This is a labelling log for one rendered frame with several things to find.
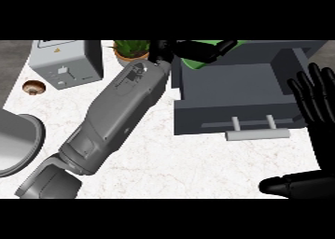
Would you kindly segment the green potted plant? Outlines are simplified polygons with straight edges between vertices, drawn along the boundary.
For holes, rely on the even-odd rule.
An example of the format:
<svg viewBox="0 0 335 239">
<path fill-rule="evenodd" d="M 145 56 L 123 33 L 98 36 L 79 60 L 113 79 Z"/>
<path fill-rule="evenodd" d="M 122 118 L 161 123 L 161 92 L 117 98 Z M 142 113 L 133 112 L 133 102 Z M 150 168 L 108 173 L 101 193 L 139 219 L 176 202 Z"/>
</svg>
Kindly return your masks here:
<svg viewBox="0 0 335 239">
<path fill-rule="evenodd" d="M 150 40 L 116 40 L 111 49 L 122 66 L 126 66 L 133 60 L 148 59 Z"/>
</svg>

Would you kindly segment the dark grey open drawer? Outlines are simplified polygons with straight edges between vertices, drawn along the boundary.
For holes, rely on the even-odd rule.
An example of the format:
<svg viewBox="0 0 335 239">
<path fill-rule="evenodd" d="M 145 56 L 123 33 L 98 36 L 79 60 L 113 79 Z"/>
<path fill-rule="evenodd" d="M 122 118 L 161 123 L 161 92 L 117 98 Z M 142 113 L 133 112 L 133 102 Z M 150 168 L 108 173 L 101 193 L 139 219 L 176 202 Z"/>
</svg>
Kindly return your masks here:
<svg viewBox="0 0 335 239">
<path fill-rule="evenodd" d="M 278 54 L 271 60 L 226 59 L 191 69 L 179 62 L 173 78 L 179 80 L 178 107 L 269 105 L 294 102 L 287 80 L 304 64 L 293 55 Z"/>
</svg>

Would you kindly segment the dark grey drawer front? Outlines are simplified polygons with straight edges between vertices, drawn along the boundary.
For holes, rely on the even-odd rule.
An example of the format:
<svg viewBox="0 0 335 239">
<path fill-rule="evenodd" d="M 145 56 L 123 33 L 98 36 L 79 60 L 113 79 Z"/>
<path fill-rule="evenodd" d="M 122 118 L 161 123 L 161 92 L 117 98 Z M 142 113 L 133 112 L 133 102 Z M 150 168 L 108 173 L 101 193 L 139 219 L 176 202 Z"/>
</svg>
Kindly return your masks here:
<svg viewBox="0 0 335 239">
<path fill-rule="evenodd" d="M 234 131 L 237 117 L 242 130 L 269 127 L 266 116 L 273 117 L 276 127 L 301 129 L 306 126 L 297 103 L 266 105 L 223 105 L 182 108 L 175 106 L 175 135 L 212 134 Z"/>
</svg>

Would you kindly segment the green cup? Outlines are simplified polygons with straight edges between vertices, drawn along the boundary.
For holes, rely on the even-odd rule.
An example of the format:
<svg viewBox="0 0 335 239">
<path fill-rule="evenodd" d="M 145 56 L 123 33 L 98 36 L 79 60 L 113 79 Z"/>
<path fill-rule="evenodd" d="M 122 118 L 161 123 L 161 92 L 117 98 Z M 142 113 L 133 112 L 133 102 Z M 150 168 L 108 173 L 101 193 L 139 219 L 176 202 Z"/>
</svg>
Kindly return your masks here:
<svg viewBox="0 0 335 239">
<path fill-rule="evenodd" d="M 220 43 L 220 41 L 219 40 L 201 40 L 200 43 L 217 45 Z M 240 40 L 235 48 L 240 47 L 244 43 L 245 43 L 245 40 Z M 203 63 L 203 62 L 198 62 L 198 61 L 194 61 L 194 60 L 189 60 L 185 58 L 182 58 L 181 60 L 185 63 L 185 65 L 194 70 L 198 70 L 206 66 L 206 63 Z"/>
</svg>

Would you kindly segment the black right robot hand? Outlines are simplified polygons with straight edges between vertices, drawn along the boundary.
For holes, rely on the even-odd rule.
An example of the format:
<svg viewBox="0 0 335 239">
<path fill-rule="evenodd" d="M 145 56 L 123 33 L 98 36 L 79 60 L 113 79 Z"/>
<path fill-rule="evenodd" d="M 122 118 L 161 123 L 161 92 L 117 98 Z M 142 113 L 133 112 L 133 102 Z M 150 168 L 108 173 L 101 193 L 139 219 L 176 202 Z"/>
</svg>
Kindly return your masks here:
<svg viewBox="0 0 335 239">
<path fill-rule="evenodd" d="M 321 169 L 276 176 L 260 182 L 260 192 L 288 199 L 335 199 L 335 73 L 312 63 L 309 74 L 299 72 L 287 81 Z"/>
</svg>

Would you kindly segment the grey metal pot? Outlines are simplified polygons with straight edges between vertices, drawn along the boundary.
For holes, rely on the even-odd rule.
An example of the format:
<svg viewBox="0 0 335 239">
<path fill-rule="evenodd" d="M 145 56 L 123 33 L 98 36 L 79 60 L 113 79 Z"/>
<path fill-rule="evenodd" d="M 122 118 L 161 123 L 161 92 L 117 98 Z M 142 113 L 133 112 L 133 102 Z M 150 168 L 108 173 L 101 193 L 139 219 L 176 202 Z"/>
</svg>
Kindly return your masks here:
<svg viewBox="0 0 335 239">
<path fill-rule="evenodd" d="M 0 177 L 14 175 L 29 166 L 45 137 L 45 124 L 36 116 L 15 115 L 0 108 Z"/>
</svg>

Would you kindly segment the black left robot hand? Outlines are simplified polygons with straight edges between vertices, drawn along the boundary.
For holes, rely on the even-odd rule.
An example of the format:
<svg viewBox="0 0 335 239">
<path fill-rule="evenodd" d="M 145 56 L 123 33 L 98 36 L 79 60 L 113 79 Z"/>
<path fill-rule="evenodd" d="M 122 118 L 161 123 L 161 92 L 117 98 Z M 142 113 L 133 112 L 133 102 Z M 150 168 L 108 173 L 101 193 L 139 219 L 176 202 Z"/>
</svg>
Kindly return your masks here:
<svg viewBox="0 0 335 239">
<path fill-rule="evenodd" d="M 237 45 L 237 40 L 222 40 L 216 45 L 194 40 L 153 40 L 148 60 L 153 63 L 172 63 L 175 56 L 179 56 L 201 63 L 212 63 Z"/>
</svg>

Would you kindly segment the brown mushroom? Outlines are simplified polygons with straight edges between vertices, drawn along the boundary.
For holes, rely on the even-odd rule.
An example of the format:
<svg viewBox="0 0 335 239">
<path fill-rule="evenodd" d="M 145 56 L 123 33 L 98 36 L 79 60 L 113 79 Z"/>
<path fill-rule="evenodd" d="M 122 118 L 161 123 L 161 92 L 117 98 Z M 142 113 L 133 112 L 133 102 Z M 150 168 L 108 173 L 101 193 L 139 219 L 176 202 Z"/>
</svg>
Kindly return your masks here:
<svg viewBox="0 0 335 239">
<path fill-rule="evenodd" d="M 29 80 L 24 84 L 23 84 L 23 91 L 29 94 L 29 95 L 37 95 L 42 94 L 46 91 L 46 85 L 42 81 L 39 80 Z"/>
</svg>

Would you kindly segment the dark grey cabinet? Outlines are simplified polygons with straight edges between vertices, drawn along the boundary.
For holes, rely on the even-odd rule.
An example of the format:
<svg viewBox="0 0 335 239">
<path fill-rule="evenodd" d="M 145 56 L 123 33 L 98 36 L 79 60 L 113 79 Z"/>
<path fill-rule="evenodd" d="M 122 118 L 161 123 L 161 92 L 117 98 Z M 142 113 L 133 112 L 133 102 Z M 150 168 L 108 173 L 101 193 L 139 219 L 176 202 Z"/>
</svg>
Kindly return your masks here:
<svg viewBox="0 0 335 239">
<path fill-rule="evenodd" d="M 225 55 L 225 59 L 231 64 L 269 63 L 282 93 L 288 95 L 287 80 L 300 71 L 306 72 L 309 58 L 325 43 L 325 40 L 251 40 Z"/>
</svg>

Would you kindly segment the grey toaster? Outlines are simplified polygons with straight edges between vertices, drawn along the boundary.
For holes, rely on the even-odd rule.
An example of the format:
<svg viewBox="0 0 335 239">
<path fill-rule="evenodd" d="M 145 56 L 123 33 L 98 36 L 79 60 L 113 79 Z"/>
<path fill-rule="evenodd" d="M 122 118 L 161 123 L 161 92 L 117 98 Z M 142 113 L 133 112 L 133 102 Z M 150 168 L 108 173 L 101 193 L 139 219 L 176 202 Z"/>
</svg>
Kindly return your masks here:
<svg viewBox="0 0 335 239">
<path fill-rule="evenodd" d="M 35 40 L 30 68 L 58 90 L 104 78 L 99 40 Z"/>
</svg>

